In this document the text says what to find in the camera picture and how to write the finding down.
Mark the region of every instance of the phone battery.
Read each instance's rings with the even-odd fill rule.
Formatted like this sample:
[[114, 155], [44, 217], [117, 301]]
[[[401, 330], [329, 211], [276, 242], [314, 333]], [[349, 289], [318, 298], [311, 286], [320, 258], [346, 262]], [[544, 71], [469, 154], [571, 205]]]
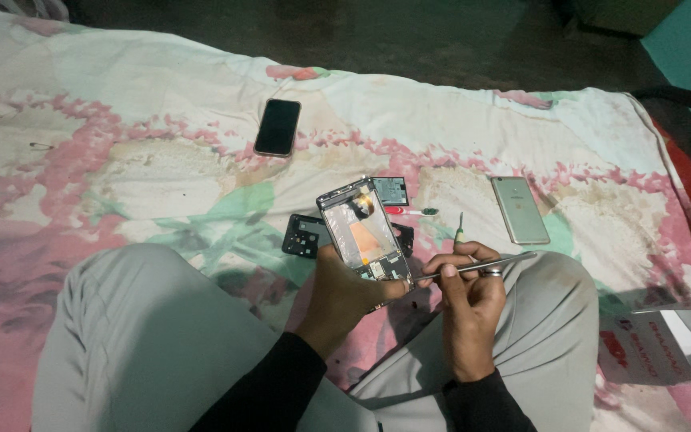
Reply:
[[373, 177], [372, 182], [383, 205], [409, 205], [403, 177]]

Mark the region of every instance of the toothbrush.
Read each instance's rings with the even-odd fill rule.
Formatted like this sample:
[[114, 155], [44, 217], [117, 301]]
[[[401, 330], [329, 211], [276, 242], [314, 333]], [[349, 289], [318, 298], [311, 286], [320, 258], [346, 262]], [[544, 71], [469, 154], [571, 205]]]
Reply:
[[417, 216], [436, 216], [439, 210], [437, 208], [424, 208], [422, 210], [408, 210], [403, 207], [386, 207], [385, 212], [388, 214], [415, 214]]

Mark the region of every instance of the smartphone screen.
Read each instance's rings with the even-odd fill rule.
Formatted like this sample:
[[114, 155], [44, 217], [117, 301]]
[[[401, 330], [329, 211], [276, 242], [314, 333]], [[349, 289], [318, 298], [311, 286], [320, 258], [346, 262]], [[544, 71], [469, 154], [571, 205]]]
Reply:
[[269, 99], [260, 121], [255, 152], [282, 158], [289, 156], [293, 151], [299, 115], [300, 102]]

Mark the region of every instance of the person's left hand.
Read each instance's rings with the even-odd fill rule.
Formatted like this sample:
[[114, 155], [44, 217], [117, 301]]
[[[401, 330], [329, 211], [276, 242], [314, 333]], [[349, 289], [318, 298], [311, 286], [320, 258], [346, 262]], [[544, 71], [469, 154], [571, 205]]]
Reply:
[[378, 282], [346, 267], [331, 244], [319, 248], [313, 293], [295, 334], [326, 360], [370, 309], [407, 294], [407, 280]]

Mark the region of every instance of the ring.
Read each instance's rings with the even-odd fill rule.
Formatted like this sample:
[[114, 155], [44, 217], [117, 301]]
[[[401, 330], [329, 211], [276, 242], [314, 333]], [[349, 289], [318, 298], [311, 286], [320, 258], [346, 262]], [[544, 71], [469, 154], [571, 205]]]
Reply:
[[489, 278], [491, 276], [498, 276], [500, 278], [503, 277], [503, 270], [500, 268], [484, 268], [479, 271], [481, 272], [481, 276], [483, 278]]

